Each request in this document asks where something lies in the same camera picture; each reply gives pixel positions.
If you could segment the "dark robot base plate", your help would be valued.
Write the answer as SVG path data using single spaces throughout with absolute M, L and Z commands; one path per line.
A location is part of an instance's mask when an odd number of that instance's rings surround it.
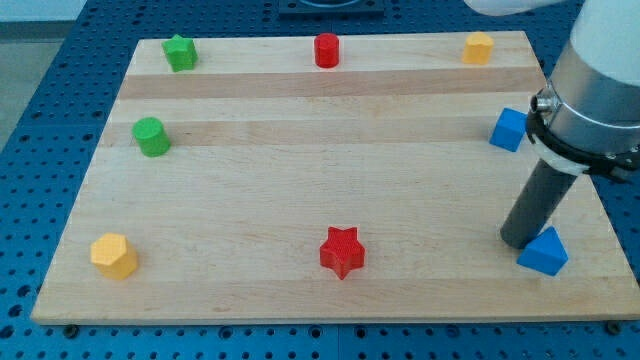
M 384 0 L 278 0 L 280 17 L 381 15 Z

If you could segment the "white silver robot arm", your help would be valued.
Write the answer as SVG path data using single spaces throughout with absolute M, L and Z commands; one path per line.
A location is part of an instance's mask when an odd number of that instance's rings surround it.
M 564 174 L 626 182 L 639 169 L 639 0 L 586 0 L 527 135 Z

